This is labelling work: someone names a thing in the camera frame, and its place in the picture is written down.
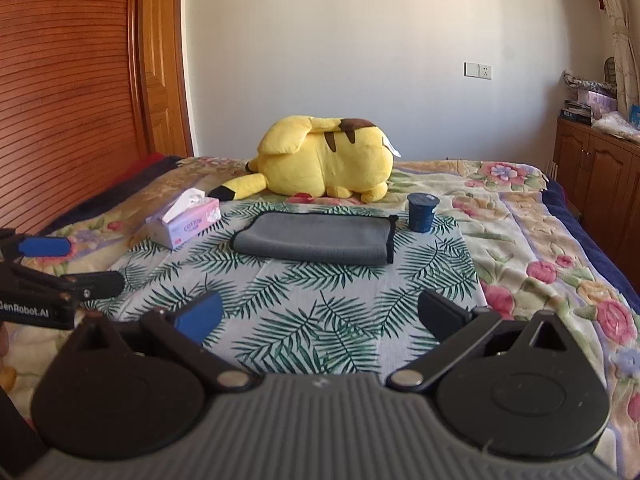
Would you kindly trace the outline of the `grey microfibre towel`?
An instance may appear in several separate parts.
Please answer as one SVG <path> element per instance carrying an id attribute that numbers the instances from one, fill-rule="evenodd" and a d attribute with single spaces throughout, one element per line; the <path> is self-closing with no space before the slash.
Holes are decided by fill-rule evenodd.
<path id="1" fill-rule="evenodd" d="M 385 266 L 394 262 L 397 220 L 394 214 L 269 211 L 235 233 L 230 248 L 242 255 L 279 260 Z"/>

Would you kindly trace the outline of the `palm leaf print cloth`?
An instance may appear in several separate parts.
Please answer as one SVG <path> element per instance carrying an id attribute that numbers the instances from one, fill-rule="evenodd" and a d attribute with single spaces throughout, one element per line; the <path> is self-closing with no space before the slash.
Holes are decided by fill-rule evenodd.
<path id="1" fill-rule="evenodd" d="M 270 209 L 267 202 L 224 207 L 221 219 L 182 247 L 144 240 L 116 262 L 124 291 L 90 308 L 133 321 L 155 307 L 183 307 L 203 292 L 221 296 L 224 314 L 205 347 L 256 372 L 375 373 L 387 376 L 435 347 L 418 318 L 430 288 L 463 309 L 484 304 L 456 220 L 437 216 L 426 234 L 396 212 L 389 266 L 344 266 L 244 256 L 232 236 Z"/>

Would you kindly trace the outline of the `floral bed quilt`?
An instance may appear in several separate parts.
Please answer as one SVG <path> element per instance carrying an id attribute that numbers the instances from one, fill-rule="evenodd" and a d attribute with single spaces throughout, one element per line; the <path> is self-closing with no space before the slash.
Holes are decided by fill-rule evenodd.
<path id="1" fill-rule="evenodd" d="M 244 162 L 187 158 L 97 217 L 54 231 L 72 252 L 28 258 L 25 266 L 54 275 L 115 269 L 144 240 L 144 222 L 186 188 L 208 190 L 244 174 Z M 639 300 L 566 211 L 562 194 L 537 168 L 508 162 L 400 162 L 384 200 L 285 198 L 265 192 L 237 203 L 267 202 L 268 211 L 408 216 L 410 193 L 439 198 L 437 216 L 456 220 L 472 257 L 482 306 L 509 320 L 554 311 L 608 388 L 612 414 L 598 446 L 618 474 L 639 472 Z"/>

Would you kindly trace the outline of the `pink tissue box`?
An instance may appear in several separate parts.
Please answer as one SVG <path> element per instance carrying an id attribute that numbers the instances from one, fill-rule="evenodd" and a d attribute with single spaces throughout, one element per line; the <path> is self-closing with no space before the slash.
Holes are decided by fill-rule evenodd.
<path id="1" fill-rule="evenodd" d="M 221 219 L 219 200 L 199 188 L 187 188 L 164 209 L 145 220 L 148 237 L 167 249 L 177 249 Z"/>

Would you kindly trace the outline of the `dark blue paper cup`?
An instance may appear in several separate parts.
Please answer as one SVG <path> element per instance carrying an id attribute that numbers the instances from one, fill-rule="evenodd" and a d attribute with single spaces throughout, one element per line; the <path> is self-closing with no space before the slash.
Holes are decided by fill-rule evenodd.
<path id="1" fill-rule="evenodd" d="M 426 233 L 433 224 L 439 198 L 430 193 L 410 193 L 408 200 L 408 226 L 413 232 Z"/>

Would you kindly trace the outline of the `slatted wooden wardrobe door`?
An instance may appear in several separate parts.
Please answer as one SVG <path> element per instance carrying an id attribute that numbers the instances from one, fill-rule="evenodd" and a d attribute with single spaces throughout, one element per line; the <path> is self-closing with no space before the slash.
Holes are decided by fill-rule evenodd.
<path id="1" fill-rule="evenodd" d="M 1 224 L 35 233 L 148 156 L 136 0 L 1 0 Z"/>

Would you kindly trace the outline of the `red blanket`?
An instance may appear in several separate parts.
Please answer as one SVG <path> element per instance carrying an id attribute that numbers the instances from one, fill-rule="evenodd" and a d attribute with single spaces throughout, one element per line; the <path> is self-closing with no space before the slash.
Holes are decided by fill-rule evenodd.
<path id="1" fill-rule="evenodd" d="M 166 156 L 153 153 L 147 158 L 139 160 L 117 177 L 108 188 L 122 193 L 135 193 L 162 174 Z"/>

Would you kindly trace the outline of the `dark blue blanket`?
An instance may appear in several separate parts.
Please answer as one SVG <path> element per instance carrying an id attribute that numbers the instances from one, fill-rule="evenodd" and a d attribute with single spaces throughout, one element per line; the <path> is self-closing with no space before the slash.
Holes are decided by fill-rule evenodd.
<path id="1" fill-rule="evenodd" d="M 170 170 L 176 169 L 178 167 L 178 161 L 181 160 L 181 157 L 177 155 L 165 156 L 165 171 L 162 174 L 159 174 L 156 178 L 162 176 L 163 174 L 166 174 L 166 172 Z M 54 219 L 45 228 L 42 228 L 38 232 L 38 235 L 50 235 L 54 231 L 62 229 L 64 228 L 64 226 L 68 226 L 69 224 L 74 224 L 97 217 L 100 214 L 104 214 L 104 212 L 107 212 L 110 209 L 114 208 L 115 206 L 126 200 L 126 198 L 136 193 L 122 193 L 118 192 L 117 190 L 110 191 L 107 188 L 105 191 L 88 198 L 88 200 L 85 200 L 71 210 L 67 211 L 65 214 L 62 214 L 62 216 Z"/>

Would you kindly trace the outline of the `yellow Pikachu plush toy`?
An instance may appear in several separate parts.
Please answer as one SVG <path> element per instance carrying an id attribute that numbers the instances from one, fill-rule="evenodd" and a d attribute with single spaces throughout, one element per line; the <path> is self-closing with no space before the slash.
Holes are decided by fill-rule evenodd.
<path id="1" fill-rule="evenodd" d="M 384 131 L 367 119 L 288 116 L 264 134 L 245 176 L 207 195 L 230 202 L 268 190 L 341 200 L 357 195 L 365 204 L 375 203 L 387 194 L 399 156 Z"/>

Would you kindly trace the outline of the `wooden side cabinet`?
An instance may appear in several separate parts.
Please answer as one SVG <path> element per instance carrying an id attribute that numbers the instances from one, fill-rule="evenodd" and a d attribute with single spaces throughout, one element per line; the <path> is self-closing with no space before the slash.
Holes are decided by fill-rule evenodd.
<path id="1" fill-rule="evenodd" d="M 582 228 L 638 288 L 638 145 L 560 118 L 553 161 Z"/>

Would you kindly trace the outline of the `wooden panel door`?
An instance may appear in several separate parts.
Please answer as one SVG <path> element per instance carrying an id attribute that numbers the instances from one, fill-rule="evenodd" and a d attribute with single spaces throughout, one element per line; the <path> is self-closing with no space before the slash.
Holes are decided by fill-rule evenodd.
<path id="1" fill-rule="evenodd" d="M 180 6 L 181 0 L 137 0 L 138 45 L 150 148 L 188 157 L 193 143 L 186 110 Z"/>

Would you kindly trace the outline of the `stack of books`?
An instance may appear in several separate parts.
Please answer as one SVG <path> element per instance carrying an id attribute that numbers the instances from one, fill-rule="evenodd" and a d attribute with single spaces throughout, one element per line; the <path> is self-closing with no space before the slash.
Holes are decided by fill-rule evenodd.
<path id="1" fill-rule="evenodd" d="M 590 126 L 592 124 L 592 109 L 589 105 L 573 100 L 565 100 L 563 107 L 560 109 L 560 117 L 571 122 L 580 122 Z"/>

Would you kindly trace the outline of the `white plastic bag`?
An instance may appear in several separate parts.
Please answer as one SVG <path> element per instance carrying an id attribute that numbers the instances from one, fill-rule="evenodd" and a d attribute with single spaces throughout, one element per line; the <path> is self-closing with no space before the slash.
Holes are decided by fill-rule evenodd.
<path id="1" fill-rule="evenodd" d="M 592 123 L 592 128 L 635 144 L 640 143 L 640 130 L 627 122 L 619 112 L 604 113 Z"/>

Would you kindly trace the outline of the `pink storage box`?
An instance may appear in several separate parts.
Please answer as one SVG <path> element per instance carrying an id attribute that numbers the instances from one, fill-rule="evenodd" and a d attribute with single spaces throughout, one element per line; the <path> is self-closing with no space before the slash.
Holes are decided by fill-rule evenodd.
<path id="1" fill-rule="evenodd" d="M 616 99 L 597 91 L 578 90 L 577 97 L 580 104 L 590 107 L 591 115 L 596 119 L 599 119 L 604 114 L 616 112 L 617 110 Z"/>

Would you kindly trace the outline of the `blue picture card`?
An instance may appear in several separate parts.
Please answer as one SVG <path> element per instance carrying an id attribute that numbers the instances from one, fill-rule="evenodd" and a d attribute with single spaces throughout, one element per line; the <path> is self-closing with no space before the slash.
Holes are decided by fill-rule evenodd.
<path id="1" fill-rule="evenodd" d="M 629 122 L 636 129 L 640 129 L 640 105 L 634 104 L 629 112 Z"/>

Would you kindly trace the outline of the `floral beige curtain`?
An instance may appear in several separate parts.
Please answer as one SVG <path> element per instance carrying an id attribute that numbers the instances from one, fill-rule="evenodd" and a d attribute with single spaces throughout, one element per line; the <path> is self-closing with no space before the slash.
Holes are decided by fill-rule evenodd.
<path id="1" fill-rule="evenodd" d="M 620 114 L 629 115 L 639 103 L 639 70 L 630 31 L 628 0 L 603 0 L 612 34 L 614 51 L 617 107 Z"/>

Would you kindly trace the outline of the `white wall switch socket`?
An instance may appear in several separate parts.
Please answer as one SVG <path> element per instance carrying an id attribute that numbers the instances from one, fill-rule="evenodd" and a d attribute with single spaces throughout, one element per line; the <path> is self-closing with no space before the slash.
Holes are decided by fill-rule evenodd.
<path id="1" fill-rule="evenodd" d="M 464 76 L 469 78 L 492 79 L 492 67 L 486 64 L 465 62 Z"/>

